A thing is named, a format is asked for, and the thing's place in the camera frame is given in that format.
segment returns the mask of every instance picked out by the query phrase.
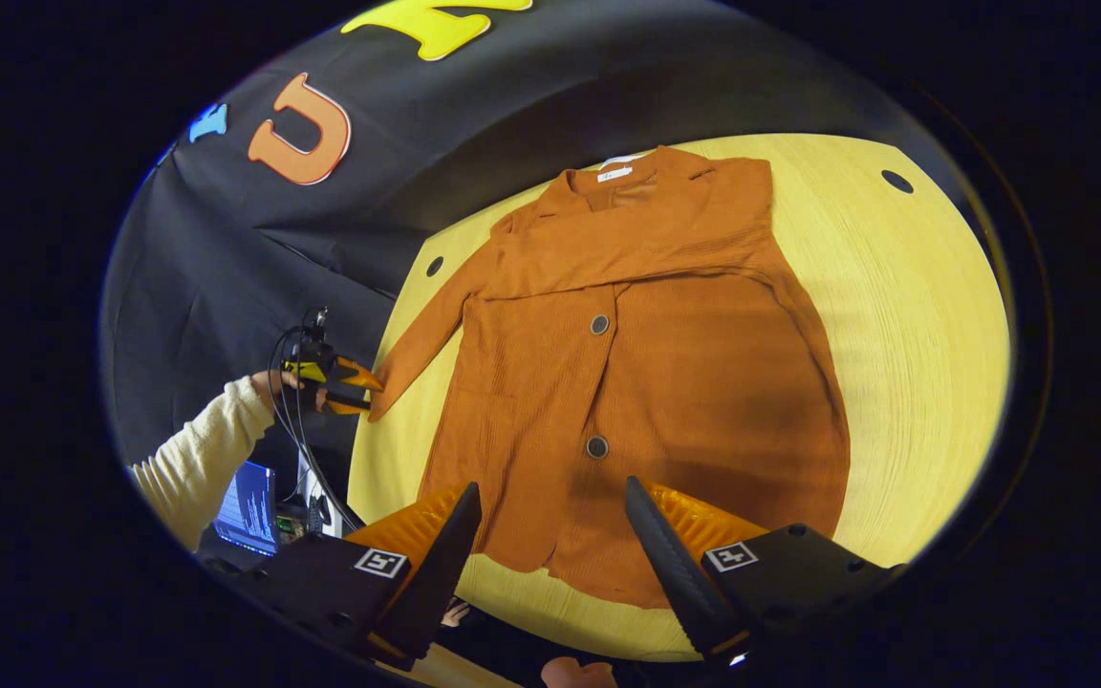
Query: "cable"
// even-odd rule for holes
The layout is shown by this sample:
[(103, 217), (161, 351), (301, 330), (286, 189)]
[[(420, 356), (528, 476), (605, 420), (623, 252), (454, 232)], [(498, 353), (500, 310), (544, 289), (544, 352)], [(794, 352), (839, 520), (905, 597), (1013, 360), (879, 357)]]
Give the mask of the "cable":
[[(305, 318), (307, 319), (307, 317), (308, 317), (308, 310), (305, 310)], [(292, 327), (292, 329), (288, 329), (287, 331), (284, 331), (283, 336), (279, 337), (279, 342), (274, 345), (274, 352), (271, 354), (271, 361), (270, 362), (272, 364), (272, 362), (274, 362), (275, 359), (279, 359), (279, 370), (280, 370), (279, 374), (280, 374), (280, 378), (281, 378), (281, 374), (283, 374), (283, 372), (281, 372), (281, 370), (283, 370), (283, 358), (280, 357), (281, 350), (283, 350), (283, 343), (294, 332), (298, 331), (298, 332), (301, 332), (303, 335), (303, 332), (307, 332), (307, 330), (308, 330), (308, 328), (305, 325), (302, 325), (301, 327)], [(268, 365), (266, 370), (268, 371), (274, 370), (274, 367)], [(299, 371), (301, 371), (301, 348), (297, 347), (296, 348), (296, 373), (297, 373), (296, 374), (296, 380), (297, 380), (297, 382), (298, 382), (298, 379), (301, 378), (298, 375)], [(268, 386), (270, 386), (271, 396), (273, 397), (274, 396), (274, 378), (272, 378), (272, 375), (271, 375), (270, 379), (266, 380), (266, 384), (268, 384)], [(306, 476), (308, 474), (308, 471), (310, 470), (312, 473), (314, 473), (315, 476), (317, 476), (317, 480), (323, 485), (323, 493), (325, 494), (325, 496), (327, 496), (329, 499), (329, 501), (331, 501), (331, 503), (334, 504), (334, 506), (336, 506), (337, 512), (339, 512), (341, 514), (344, 525), (348, 526), (348, 528), (349, 528), (350, 532), (356, 532), (359, 528), (363, 527), (363, 522), (362, 522), (361, 518), (359, 518), (359, 515), (356, 514), (350, 509), (348, 509), (348, 506), (346, 506), (346, 504), (341, 504), (341, 502), (339, 502), (339, 500), (337, 500), (337, 496), (334, 495), (334, 492), (331, 491), (331, 489), (329, 489), (329, 483), (328, 483), (327, 480), (325, 480), (325, 474), (320, 470), (320, 466), (319, 466), (319, 462), (317, 461), (317, 457), (315, 457), (314, 452), (312, 452), (312, 448), (308, 445), (307, 435), (305, 433), (305, 426), (303, 426), (303, 415), (301, 413), (301, 405), (298, 405), (298, 404), (296, 405), (296, 416), (297, 416), (297, 423), (301, 426), (301, 436), (303, 438), (305, 438), (303, 440), (301, 440), (299, 438), (297, 438), (296, 434), (294, 434), (294, 427), (293, 427), (293, 423), (292, 423), (292, 411), (287, 406), (287, 398), (286, 398), (286, 396), (283, 396), (283, 413), (286, 416), (286, 418), (285, 418), (286, 423), (284, 423), (284, 418), (279, 417), (279, 409), (275, 409), (275, 418), (279, 419), (279, 425), (283, 426), (284, 430), (287, 432), (287, 436), (292, 437), (292, 441), (296, 446), (297, 450), (301, 450), (301, 452), (303, 452), (303, 456), (305, 456), (306, 461), (308, 461), (308, 467), (305, 470), (305, 473), (303, 473), (301, 476), (301, 479), (296, 480), (296, 484), (294, 484), (294, 491), (293, 491), (293, 493), (290, 496), (287, 496), (286, 500), (290, 500), (290, 498), (294, 496), (294, 493), (301, 491), (301, 481), (306, 478)]]
[[(308, 313), (307, 313), (307, 310), (305, 310), (305, 318), (307, 319), (307, 317), (308, 317)], [(275, 393), (274, 393), (274, 375), (270, 375), (270, 371), (271, 370), (279, 370), (279, 376), (280, 376), (279, 389), (281, 391), (281, 389), (283, 389), (283, 380), (281, 379), (281, 378), (283, 378), (283, 357), (280, 356), (280, 352), (281, 352), (281, 350), (283, 350), (283, 345), (287, 340), (288, 337), (291, 337), (292, 335), (294, 335), (294, 332), (297, 332), (297, 331), (303, 332), (303, 331), (305, 331), (305, 329), (306, 328), (303, 325), (301, 327), (292, 327), (292, 329), (290, 329), (287, 331), (284, 331), (283, 335), (281, 335), (279, 337), (279, 342), (274, 345), (274, 351), (271, 353), (270, 360), (266, 361), (265, 370), (266, 370), (266, 374), (268, 374), (266, 386), (270, 389), (271, 398), (275, 400), (275, 397), (279, 397), (279, 400), (283, 401), (283, 415), (280, 416), (279, 408), (275, 408), (274, 417), (275, 417), (275, 419), (279, 419), (279, 425), (281, 427), (283, 427), (283, 430), (286, 430), (287, 437), (290, 437), (292, 439), (292, 441), (296, 446), (296, 449), (298, 450), (298, 452), (305, 454), (305, 456), (307, 457), (307, 454), (308, 454), (307, 452), (307, 445), (305, 444), (305, 441), (301, 441), (299, 439), (297, 439), (296, 434), (294, 434), (294, 429), (293, 429), (293, 426), (292, 426), (292, 409), (290, 409), (287, 407), (287, 396), (286, 395), (275, 395)], [(275, 365), (275, 359), (279, 359), (279, 365)], [(301, 379), (301, 378), (298, 378), (298, 372), (299, 371), (301, 371), (301, 362), (298, 362), (298, 358), (297, 358), (297, 362), (296, 362), (296, 380), (297, 380), (297, 382)], [(298, 467), (301, 467), (301, 463), (298, 462), (298, 459), (296, 461), (296, 467), (297, 467), (297, 470), (298, 470)], [(290, 498), (296, 496), (297, 492), (301, 492), (301, 481), (303, 479), (305, 479), (307, 474), (308, 474), (308, 469), (305, 469), (305, 473), (298, 476), (298, 478), (296, 479), (296, 483), (294, 484), (294, 487), (292, 489), (292, 493), (290, 493), (290, 495), (283, 498), (284, 502), (286, 502), (287, 500), (290, 500)]]

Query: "person's arm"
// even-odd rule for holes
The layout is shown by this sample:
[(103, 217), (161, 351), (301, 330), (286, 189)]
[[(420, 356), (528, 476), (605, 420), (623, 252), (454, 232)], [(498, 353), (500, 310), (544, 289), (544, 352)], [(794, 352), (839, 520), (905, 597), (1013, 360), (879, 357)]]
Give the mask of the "person's arm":
[[(153, 457), (130, 467), (134, 482), (162, 522), (188, 552), (197, 552), (232, 476), (253, 454), (253, 445), (274, 425), (274, 397), (291, 373), (270, 371), (233, 380), (193, 422), (186, 423)], [(318, 405), (324, 400), (324, 387)]]

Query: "round yellow table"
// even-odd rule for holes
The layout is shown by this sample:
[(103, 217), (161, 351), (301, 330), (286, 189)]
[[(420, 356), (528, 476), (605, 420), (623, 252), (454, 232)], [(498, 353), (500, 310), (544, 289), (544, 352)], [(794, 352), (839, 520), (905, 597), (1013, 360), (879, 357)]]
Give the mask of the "round yellow table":
[[(835, 540), (880, 566), (912, 561), (978, 478), (1009, 383), (1004, 305), (970, 227), (929, 176), (890, 145), (753, 134), (674, 148), (771, 162), (773, 231), (826, 326), (848, 409), (851, 472)], [(892, 186), (883, 171), (913, 192)], [(490, 227), (547, 184), (425, 241), (377, 362)], [(445, 264), (428, 277), (434, 258)], [(359, 424), (348, 500), (367, 522), (415, 501), (460, 341), (458, 330), (379, 423)], [(545, 569), (515, 574), (476, 554), (458, 596), (570, 648), (645, 662), (699, 658), (672, 611), (598, 600)]]

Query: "laptop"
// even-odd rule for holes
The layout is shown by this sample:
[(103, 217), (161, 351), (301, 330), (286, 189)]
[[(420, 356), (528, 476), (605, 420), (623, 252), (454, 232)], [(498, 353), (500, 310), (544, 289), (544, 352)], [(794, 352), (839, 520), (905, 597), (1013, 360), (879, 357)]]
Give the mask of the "laptop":
[(279, 517), (274, 504), (274, 471), (244, 461), (232, 476), (215, 532), (232, 545), (273, 557), (279, 553)]

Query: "orange cardigan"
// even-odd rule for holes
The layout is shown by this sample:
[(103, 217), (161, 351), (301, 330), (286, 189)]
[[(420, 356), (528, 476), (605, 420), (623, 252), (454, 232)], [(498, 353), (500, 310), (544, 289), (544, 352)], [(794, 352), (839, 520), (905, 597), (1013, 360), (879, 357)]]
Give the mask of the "orange cardigan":
[(475, 542), (596, 598), (668, 607), (624, 514), (630, 474), (831, 535), (848, 423), (822, 321), (771, 230), (771, 165), (658, 148), (564, 171), (380, 364), (371, 423), (456, 327), (419, 496), (477, 480)]

